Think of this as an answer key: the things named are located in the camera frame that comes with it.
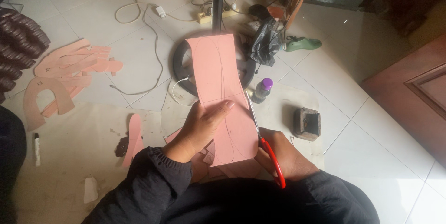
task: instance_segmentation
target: purple bottle cap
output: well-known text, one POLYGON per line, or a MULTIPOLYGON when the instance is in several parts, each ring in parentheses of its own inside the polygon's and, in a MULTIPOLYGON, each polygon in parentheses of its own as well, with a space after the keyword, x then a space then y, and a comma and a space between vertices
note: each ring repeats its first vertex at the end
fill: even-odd
POLYGON ((271 89, 272 84, 274 84, 274 83, 272 82, 272 80, 270 78, 264 78, 262 80, 261 86, 262 86, 263 90, 269 90, 269 89, 271 89))

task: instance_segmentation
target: hand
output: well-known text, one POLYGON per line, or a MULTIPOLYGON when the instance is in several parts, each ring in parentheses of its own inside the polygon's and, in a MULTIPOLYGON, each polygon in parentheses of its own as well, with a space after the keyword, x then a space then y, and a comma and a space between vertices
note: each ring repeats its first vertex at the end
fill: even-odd
POLYGON ((219 107, 206 113, 203 105, 197 101, 187 115, 184 126, 178 135, 166 146, 163 153, 171 160, 188 162, 214 138, 221 121, 231 112, 234 102, 223 101, 219 107))
MULTIPOLYGON (((272 151, 276 155, 285 179, 298 181, 319 172, 319 169, 313 163, 294 148, 282 132, 262 127, 259 130, 262 137, 268 141, 272 151)), ((272 176, 277 176, 274 164, 262 148, 259 147, 259 151, 254 159, 272 176)))

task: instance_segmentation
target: tile floor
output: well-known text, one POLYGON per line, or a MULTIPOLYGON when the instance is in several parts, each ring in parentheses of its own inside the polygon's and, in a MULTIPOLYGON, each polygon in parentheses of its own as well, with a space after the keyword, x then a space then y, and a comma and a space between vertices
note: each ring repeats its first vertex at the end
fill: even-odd
MULTIPOLYGON (((161 5, 182 20, 195 20, 198 12, 190 0, 139 1, 161 5)), ((115 11, 132 0, 11 2, 24 4, 23 14, 47 33, 52 41, 47 53, 78 38, 111 46, 112 56, 123 61, 123 69, 114 77, 94 74, 92 85, 75 100, 119 107, 160 112, 172 77, 173 50, 187 35, 210 28, 209 23, 160 19, 149 9, 146 21, 159 35, 158 55, 164 71, 156 89, 127 96, 109 85, 127 93, 148 90, 161 70, 153 53, 153 31, 141 20, 121 24, 114 18, 115 11)), ((253 2, 239 0, 238 5, 245 9, 253 2)), ((131 21, 136 14, 137 9, 131 7, 122 11, 119 19, 131 21)), ((245 15, 237 15, 224 22, 237 28, 245 20, 245 15)), ((287 35, 318 38, 323 46, 313 51, 278 52, 274 67, 260 67, 257 76, 317 96, 326 171, 360 187, 374 203, 383 224, 445 223, 446 170, 358 85, 402 58, 410 50, 408 42, 373 14, 309 4, 302 6, 287 35)), ((32 70, 25 70, 7 98, 14 99, 32 78, 32 70)))

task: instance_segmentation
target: clear bottle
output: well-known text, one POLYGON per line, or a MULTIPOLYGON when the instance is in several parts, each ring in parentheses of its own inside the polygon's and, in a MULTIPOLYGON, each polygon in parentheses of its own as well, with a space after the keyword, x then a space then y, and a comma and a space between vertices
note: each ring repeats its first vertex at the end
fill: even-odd
POLYGON ((256 91, 253 93, 251 100, 257 104, 265 101, 266 96, 271 93, 272 84, 273 82, 270 78, 264 78, 262 82, 257 84, 256 91))

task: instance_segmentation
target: red scissors handle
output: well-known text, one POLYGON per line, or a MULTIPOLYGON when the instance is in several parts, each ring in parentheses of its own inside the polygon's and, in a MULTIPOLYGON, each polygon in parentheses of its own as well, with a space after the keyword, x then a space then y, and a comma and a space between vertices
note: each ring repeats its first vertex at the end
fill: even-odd
POLYGON ((274 180, 276 183, 281 187, 285 188, 285 178, 283 177, 282 170, 280 169, 279 162, 277 161, 276 155, 272 151, 271 147, 269 146, 269 143, 265 140, 264 137, 260 139, 262 142, 262 147, 266 153, 268 153, 269 157, 271 158, 272 163, 276 167, 277 177, 274 177, 274 180))

